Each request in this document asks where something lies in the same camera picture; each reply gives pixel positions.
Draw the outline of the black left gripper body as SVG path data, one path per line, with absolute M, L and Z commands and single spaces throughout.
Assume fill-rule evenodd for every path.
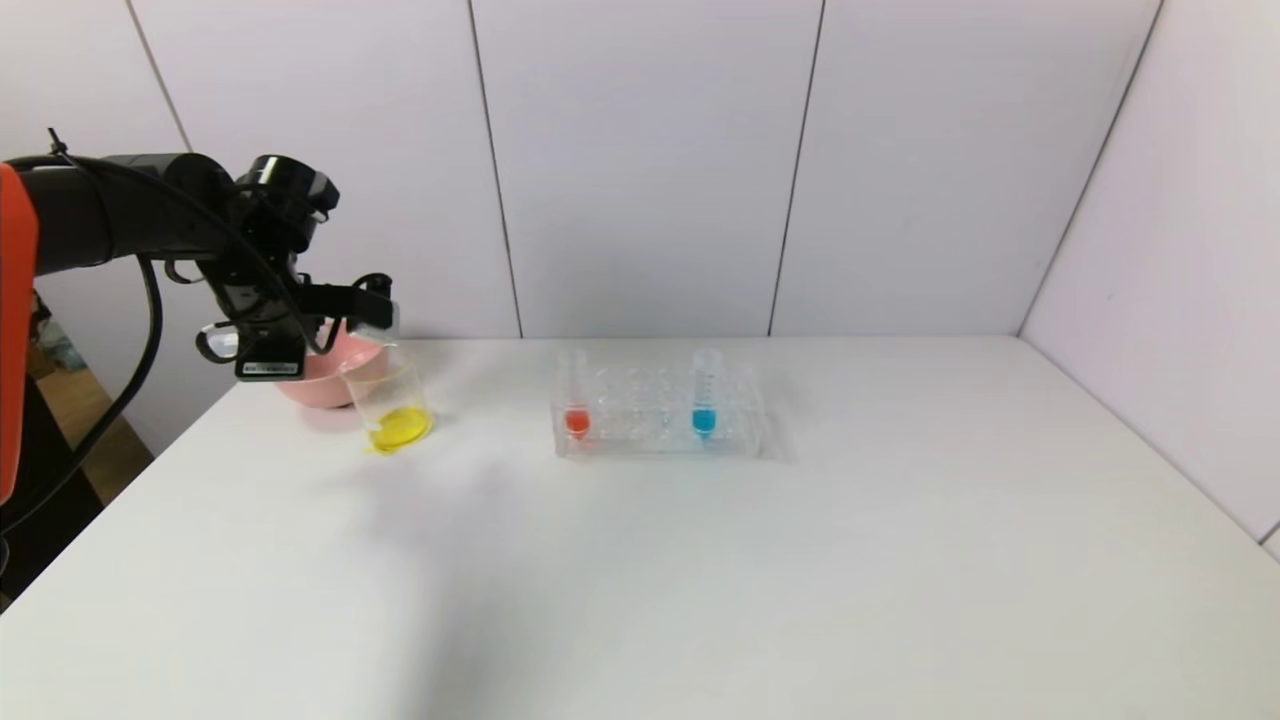
M 305 370 L 308 322 L 296 313 L 302 281 L 284 292 L 260 284 L 211 283 L 225 318 L 211 324 L 211 361 L 232 365 L 239 380 L 296 380 Z

